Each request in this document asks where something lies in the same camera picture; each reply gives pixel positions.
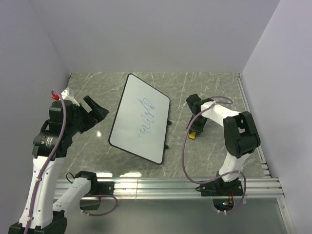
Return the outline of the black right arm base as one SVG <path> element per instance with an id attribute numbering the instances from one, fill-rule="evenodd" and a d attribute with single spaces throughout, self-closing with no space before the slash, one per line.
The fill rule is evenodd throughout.
<path id="1" fill-rule="evenodd" d="M 224 182 L 223 179 L 219 178 L 195 188 L 202 197 L 212 197 L 216 210 L 224 214 L 233 212 L 244 203 L 246 193 L 244 189 L 238 178 L 230 182 Z"/>

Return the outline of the yellow bone-shaped eraser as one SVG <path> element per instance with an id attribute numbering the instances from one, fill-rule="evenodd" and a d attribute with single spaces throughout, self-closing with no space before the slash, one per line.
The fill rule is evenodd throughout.
<path id="1" fill-rule="evenodd" d="M 194 140 L 196 138 L 196 131 L 190 131 L 188 133 L 188 138 Z"/>

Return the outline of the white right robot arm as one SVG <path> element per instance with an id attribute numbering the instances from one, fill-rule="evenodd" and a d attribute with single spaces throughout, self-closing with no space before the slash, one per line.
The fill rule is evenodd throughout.
<path id="1" fill-rule="evenodd" d="M 239 173 L 250 154 L 260 146 L 261 140 L 250 112 L 238 112 L 228 109 L 217 102 L 215 97 L 201 99 L 198 94 L 187 97 L 192 117 L 187 126 L 185 138 L 195 139 L 203 132 L 207 120 L 223 128 L 227 155 L 217 173 L 216 191 L 226 195 L 232 190 L 232 182 L 238 179 Z"/>

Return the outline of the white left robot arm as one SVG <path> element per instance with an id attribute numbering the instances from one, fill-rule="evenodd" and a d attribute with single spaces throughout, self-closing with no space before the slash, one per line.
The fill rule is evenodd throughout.
<path id="1" fill-rule="evenodd" d="M 33 140 L 33 175 L 25 209 L 19 221 L 10 226 L 10 234 L 63 234 L 70 208 L 83 196 L 98 192 L 96 174 L 80 172 L 61 201 L 54 202 L 59 172 L 73 136 L 92 129 L 109 111 L 89 96 L 84 97 L 91 108 L 89 112 L 74 98 L 61 98 L 57 94 L 53 98 L 49 118 Z"/>

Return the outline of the white whiteboard black frame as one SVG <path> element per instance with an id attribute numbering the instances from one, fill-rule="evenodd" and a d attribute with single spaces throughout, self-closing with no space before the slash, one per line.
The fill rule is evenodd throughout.
<path id="1" fill-rule="evenodd" d="M 163 162 L 170 98 L 128 74 L 108 138 L 111 146 L 155 164 Z"/>

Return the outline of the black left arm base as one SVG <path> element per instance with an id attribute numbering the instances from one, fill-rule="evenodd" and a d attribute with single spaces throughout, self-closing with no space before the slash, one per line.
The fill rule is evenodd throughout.
<path id="1" fill-rule="evenodd" d="M 102 199 L 104 198 L 112 198 L 116 201 L 117 199 L 113 196 L 114 188 L 115 183 L 112 181 L 92 182 L 90 191 L 79 203 L 82 212 L 86 214 L 90 211 L 97 211 L 103 203 Z"/>

